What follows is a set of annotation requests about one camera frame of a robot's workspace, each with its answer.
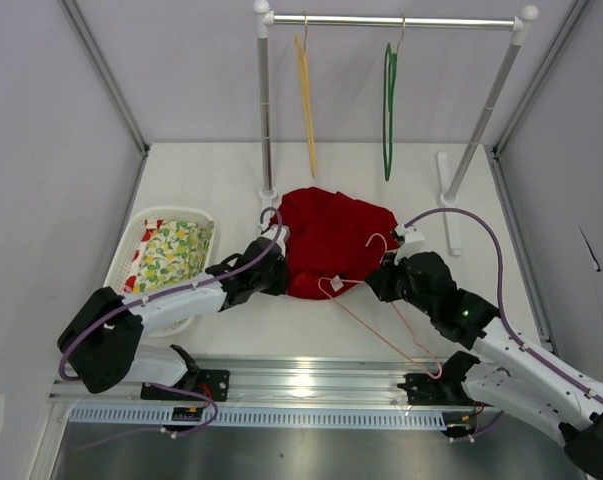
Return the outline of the red skirt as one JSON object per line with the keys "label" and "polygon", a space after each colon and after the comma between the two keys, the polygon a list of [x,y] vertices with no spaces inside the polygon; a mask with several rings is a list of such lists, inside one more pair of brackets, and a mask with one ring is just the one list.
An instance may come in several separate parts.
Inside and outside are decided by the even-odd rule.
{"label": "red skirt", "polygon": [[337,297],[376,270],[398,247],[388,209],[316,187],[283,195],[278,211],[286,240],[287,294],[304,300]]}

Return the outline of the green clothes hanger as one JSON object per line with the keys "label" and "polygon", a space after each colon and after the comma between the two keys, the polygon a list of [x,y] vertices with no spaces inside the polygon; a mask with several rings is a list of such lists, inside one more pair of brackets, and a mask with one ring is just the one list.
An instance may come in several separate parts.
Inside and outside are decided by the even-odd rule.
{"label": "green clothes hanger", "polygon": [[393,158],[394,158],[394,98],[397,81],[398,70],[398,54],[400,46],[404,39],[406,28],[406,18],[402,18],[401,36],[392,47],[388,43],[384,53],[383,66],[383,118],[382,118],[382,157],[383,157],[383,174],[384,180],[388,182],[392,174]]}

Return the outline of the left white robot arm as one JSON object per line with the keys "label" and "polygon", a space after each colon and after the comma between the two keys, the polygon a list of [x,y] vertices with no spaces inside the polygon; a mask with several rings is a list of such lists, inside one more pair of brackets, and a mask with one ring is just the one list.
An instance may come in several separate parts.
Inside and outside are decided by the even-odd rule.
{"label": "left white robot arm", "polygon": [[198,387],[194,359],[178,345],[157,348],[142,340],[182,320],[242,305],[255,293],[283,294],[285,253],[284,241],[260,236],[244,253],[172,287],[129,295],[96,290],[57,340],[59,376],[83,383],[92,394],[135,382],[190,398]]}

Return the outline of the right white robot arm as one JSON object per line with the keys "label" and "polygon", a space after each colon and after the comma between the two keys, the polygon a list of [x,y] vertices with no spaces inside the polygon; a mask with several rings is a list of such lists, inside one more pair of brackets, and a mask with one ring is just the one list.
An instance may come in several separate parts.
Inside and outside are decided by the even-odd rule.
{"label": "right white robot arm", "polygon": [[434,252],[400,260],[387,255],[365,281],[380,301],[409,303],[441,336],[463,346],[437,380],[445,401],[467,397],[496,407],[547,435],[587,475],[603,479],[603,382],[515,331],[494,305],[458,287]]}

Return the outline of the yellow clothes hanger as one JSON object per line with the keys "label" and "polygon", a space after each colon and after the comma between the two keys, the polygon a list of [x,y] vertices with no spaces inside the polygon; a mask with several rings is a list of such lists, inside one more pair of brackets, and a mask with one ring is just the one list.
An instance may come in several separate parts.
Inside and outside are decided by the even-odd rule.
{"label": "yellow clothes hanger", "polygon": [[311,104],[311,89],[310,89],[310,71],[307,52],[307,34],[308,21],[307,15],[303,15],[303,36],[296,34],[294,36],[297,74],[299,81],[299,90],[302,102],[302,109],[305,121],[306,142],[308,148],[308,159],[310,165],[311,177],[315,179],[318,173],[317,154],[315,144],[314,122]]}

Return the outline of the lemon print cloth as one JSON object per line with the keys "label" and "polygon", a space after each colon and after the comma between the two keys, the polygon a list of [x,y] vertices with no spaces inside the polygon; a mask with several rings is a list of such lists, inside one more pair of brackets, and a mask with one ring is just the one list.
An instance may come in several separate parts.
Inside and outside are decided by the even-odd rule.
{"label": "lemon print cloth", "polygon": [[123,292],[150,292],[201,273],[214,227],[214,222],[208,220],[145,220],[143,235],[126,272]]}

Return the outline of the white plastic laundry basket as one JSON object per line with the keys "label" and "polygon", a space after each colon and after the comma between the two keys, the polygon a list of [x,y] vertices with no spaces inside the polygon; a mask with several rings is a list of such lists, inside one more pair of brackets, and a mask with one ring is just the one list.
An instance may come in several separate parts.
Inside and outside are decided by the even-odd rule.
{"label": "white plastic laundry basket", "polygon": [[[125,282],[126,272],[131,265],[136,244],[139,241],[140,237],[143,235],[144,221],[156,219],[177,219],[189,222],[201,222],[208,220],[214,222],[212,217],[206,212],[198,209],[185,207],[151,207],[137,213],[135,216],[132,217],[126,229],[124,230],[124,234],[121,240],[119,241],[117,250],[115,252],[114,258],[112,260],[104,282],[106,286],[112,287],[115,292],[119,294],[124,294],[123,283]],[[212,243],[208,249],[208,257],[205,262],[205,269],[209,266],[211,261],[214,239],[215,227],[212,236]]]}

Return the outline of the white clothes rack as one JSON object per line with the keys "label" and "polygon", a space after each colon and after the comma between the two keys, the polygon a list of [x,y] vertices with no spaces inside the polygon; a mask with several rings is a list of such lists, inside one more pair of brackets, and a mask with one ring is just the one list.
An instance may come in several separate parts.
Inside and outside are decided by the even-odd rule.
{"label": "white clothes rack", "polygon": [[[303,15],[275,13],[268,1],[254,1],[253,12],[256,18],[256,37],[258,52],[261,143],[263,164],[263,188],[260,191],[262,203],[274,201],[277,191],[273,183],[271,152],[271,120],[269,96],[269,27],[275,25],[303,25]],[[482,136],[492,116],[494,107],[503,90],[520,48],[524,43],[533,22],[538,18],[536,6],[525,6],[519,16],[513,19],[451,19],[451,18],[406,18],[406,28],[474,29],[503,30],[511,33],[510,43],[501,62],[479,118],[467,142],[454,176],[449,172],[449,161],[445,152],[436,157],[441,192],[439,204],[442,207],[458,207],[458,191],[465,178],[474,154],[481,144]],[[360,27],[401,27],[402,18],[373,16],[307,15],[308,26],[360,26]],[[462,237],[457,216],[444,213],[449,254],[460,257],[463,253]]]}

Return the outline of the aluminium mounting rail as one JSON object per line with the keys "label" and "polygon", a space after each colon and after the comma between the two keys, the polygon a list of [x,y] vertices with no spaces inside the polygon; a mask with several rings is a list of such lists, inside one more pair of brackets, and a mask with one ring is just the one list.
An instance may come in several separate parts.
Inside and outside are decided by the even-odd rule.
{"label": "aluminium mounting rail", "polygon": [[296,358],[233,358],[201,356],[195,369],[182,360],[135,361],[121,380],[108,380],[106,389],[88,391],[71,367],[70,377],[56,377],[47,400],[50,403],[140,403],[144,384],[173,387],[187,372],[228,370],[230,386],[223,406],[279,408],[382,408],[405,398],[396,385],[410,373],[423,370],[406,361]]}

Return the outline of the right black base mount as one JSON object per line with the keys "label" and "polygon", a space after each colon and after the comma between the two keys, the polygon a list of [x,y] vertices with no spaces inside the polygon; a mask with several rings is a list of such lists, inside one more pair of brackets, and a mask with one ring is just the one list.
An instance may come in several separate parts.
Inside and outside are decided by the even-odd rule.
{"label": "right black base mount", "polygon": [[403,390],[410,405],[416,406],[472,406],[473,400],[465,393],[461,382],[442,376],[430,378],[423,373],[404,376],[396,387]]}

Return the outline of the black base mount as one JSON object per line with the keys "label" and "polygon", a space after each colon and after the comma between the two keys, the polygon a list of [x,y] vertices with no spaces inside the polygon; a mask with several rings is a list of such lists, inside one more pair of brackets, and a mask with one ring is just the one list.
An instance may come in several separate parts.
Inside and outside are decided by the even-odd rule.
{"label": "black base mount", "polygon": [[[199,370],[187,372],[173,389],[184,390],[204,395],[215,402],[225,402],[228,398],[230,372],[228,370]],[[144,384],[140,397],[143,400],[159,401],[195,401],[196,398],[184,393],[175,393],[157,388],[152,384]]]}
{"label": "black base mount", "polygon": [[416,406],[472,406],[473,400],[465,393],[461,382],[442,376],[430,378],[423,373],[404,376],[396,387],[403,390],[410,405]]}

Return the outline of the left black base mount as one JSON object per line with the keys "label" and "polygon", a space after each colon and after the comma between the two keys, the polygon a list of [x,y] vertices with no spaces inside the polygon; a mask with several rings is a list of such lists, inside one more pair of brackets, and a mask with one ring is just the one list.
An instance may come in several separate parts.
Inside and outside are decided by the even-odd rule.
{"label": "left black base mount", "polygon": [[[230,372],[228,370],[199,370],[187,372],[173,389],[184,390],[204,395],[215,402],[225,402],[228,398]],[[175,393],[157,388],[152,384],[144,384],[140,397],[143,400],[159,401],[195,401],[196,398],[184,393]]]}

